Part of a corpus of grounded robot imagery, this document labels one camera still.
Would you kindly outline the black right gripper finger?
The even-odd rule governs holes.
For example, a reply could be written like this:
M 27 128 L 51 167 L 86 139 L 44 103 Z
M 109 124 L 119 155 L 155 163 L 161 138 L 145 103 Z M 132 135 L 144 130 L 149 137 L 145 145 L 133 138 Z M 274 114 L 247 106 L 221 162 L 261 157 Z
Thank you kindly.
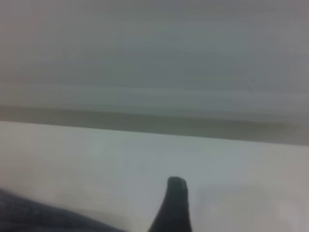
M 188 188 L 180 177 L 169 177 L 165 197 L 150 232 L 191 232 Z

